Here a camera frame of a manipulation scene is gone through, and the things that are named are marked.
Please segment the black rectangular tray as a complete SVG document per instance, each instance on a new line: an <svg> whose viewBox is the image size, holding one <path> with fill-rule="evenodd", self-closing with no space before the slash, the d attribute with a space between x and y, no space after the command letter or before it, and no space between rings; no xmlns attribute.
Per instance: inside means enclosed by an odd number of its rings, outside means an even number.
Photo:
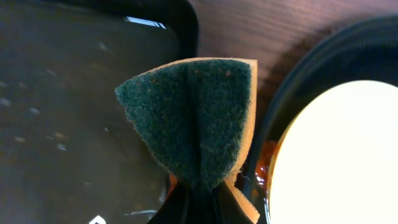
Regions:
<svg viewBox="0 0 398 224"><path fill-rule="evenodd" d="M148 222L168 175L115 89L197 39L188 1L1 0L1 222Z"/></svg>

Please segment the green and yellow sponge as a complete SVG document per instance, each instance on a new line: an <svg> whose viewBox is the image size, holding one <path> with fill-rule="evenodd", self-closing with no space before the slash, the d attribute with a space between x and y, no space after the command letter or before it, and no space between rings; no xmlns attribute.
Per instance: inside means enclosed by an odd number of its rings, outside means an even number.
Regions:
<svg viewBox="0 0 398 224"><path fill-rule="evenodd" d="M175 177L171 191L177 184L191 190L188 223L216 223L216 188L222 182L250 221L259 219L235 186L254 135L257 69L253 59L188 58L132 77L115 90L152 157Z"/></svg>

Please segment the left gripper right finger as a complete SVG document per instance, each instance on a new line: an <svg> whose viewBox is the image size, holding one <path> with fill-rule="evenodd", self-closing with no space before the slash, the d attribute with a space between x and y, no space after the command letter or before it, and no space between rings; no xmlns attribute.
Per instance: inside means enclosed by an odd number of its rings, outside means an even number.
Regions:
<svg viewBox="0 0 398 224"><path fill-rule="evenodd" d="M216 188L216 224L252 224L225 182Z"/></svg>

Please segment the round black tray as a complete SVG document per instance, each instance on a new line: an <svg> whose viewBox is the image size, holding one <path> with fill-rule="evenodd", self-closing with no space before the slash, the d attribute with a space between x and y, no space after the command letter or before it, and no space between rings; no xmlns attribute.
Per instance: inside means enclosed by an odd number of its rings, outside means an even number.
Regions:
<svg viewBox="0 0 398 224"><path fill-rule="evenodd" d="M326 38L296 64L277 89L254 134L244 173L243 193L260 213L258 224L269 222L265 194L254 174L263 144L280 139L299 111L318 95L356 80L397 85L397 15L360 21Z"/></svg>

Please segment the yellow plate with sauce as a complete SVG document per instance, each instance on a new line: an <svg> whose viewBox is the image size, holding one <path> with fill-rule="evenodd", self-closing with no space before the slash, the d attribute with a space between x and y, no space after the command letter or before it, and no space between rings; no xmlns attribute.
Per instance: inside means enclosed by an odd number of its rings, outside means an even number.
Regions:
<svg viewBox="0 0 398 224"><path fill-rule="evenodd" d="M287 127L270 171L271 223L396 223L397 88L322 93Z"/></svg>

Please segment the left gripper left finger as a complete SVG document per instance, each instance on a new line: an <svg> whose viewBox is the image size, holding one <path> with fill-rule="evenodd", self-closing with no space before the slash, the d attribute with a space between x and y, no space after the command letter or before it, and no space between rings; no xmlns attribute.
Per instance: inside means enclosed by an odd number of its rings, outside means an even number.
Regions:
<svg viewBox="0 0 398 224"><path fill-rule="evenodd" d="M191 190L183 184L177 184L147 224L187 224L190 202Z"/></svg>

